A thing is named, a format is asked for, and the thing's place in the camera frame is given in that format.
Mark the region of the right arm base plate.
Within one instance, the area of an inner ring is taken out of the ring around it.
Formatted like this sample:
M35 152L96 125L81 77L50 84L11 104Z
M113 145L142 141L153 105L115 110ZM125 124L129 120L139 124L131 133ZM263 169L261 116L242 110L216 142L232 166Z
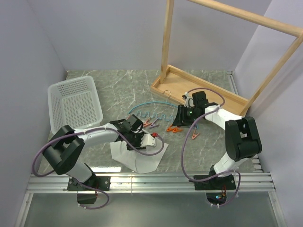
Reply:
M235 190L236 184L232 175L226 177L216 177L203 182L194 182L196 191L213 191L213 190Z

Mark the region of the white plastic basket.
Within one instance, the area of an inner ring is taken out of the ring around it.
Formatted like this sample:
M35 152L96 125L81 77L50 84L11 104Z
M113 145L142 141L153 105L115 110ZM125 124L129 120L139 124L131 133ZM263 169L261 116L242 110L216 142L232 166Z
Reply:
M103 120L92 76L52 84L48 88L48 109L52 134L65 125L86 129L99 126Z

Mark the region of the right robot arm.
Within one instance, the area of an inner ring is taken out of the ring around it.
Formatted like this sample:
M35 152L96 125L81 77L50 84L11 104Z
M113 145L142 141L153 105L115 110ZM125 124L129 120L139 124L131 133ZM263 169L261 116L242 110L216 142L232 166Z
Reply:
M208 176L185 177L209 190L219 190L231 183L232 174L247 159L262 151L255 119L233 114L215 102L210 103L206 97L205 88L194 88L182 96L184 104L178 106L173 126L188 126L189 132L195 130L197 123L205 119L225 131L225 154L213 166Z

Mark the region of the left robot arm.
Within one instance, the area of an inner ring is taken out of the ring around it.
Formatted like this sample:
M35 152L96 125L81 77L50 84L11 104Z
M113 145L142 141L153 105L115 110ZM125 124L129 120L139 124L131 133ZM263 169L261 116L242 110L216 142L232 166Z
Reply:
M143 122L134 115L86 132L66 125L52 137L57 141L43 150L42 155L58 175L67 174L77 179L84 190L91 190L98 187L98 180L91 168L78 160L81 152L97 144L123 141L123 138L130 142L127 149L140 150L143 136Z

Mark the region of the wooden rack with tray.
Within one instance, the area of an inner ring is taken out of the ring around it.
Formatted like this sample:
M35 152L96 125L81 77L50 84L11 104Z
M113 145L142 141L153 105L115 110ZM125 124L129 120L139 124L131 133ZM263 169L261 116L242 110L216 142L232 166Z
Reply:
M160 74L152 92L182 104L189 89L205 87L210 102L225 100L223 108L245 115L273 77L303 43L303 29L265 16L266 0L183 0L174 9L166 2ZM241 97L182 69L234 70L257 28L294 37L265 80L252 96Z

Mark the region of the orange clothespin right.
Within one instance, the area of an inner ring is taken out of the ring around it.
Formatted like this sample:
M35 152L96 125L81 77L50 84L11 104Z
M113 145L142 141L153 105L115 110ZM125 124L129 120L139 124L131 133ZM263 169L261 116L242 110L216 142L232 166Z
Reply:
M181 132L181 131L183 131L183 129L182 128L180 128L180 127L176 127L176 128L174 128L173 129L173 133L177 133L177 132Z

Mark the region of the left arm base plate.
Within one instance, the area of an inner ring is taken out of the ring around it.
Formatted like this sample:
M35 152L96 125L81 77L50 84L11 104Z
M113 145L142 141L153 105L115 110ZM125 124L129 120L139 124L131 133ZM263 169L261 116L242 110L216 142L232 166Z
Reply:
M111 183L110 176L92 176L83 184L102 191L109 191ZM75 178L71 178L68 182L67 191L89 191L86 187L81 186Z

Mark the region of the white underwear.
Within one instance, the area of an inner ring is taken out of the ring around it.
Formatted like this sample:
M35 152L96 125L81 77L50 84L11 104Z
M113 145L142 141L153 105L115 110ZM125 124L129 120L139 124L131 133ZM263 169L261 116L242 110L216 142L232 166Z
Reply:
M126 145L125 141L110 143L111 156L115 161L139 174L155 171L169 146L167 143L164 143L164 148L159 154L144 156L134 150L127 150Z

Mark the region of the purple clothespin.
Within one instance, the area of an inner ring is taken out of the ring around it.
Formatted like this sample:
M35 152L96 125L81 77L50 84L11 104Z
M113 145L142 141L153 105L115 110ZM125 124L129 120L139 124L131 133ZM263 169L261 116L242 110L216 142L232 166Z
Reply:
M150 124L150 128L155 128L158 126L159 126L159 124L157 124L156 121L154 121L153 123Z

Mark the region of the blue wire hanger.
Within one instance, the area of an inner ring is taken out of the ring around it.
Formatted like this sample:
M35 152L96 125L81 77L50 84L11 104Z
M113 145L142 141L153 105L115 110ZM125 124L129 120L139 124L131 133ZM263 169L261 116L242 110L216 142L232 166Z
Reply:
M178 103L164 98L164 100L156 99L136 104L127 111L127 115L134 114L141 118L144 122L150 118L151 123L156 121L157 124L166 124L167 128L172 125L175 120Z

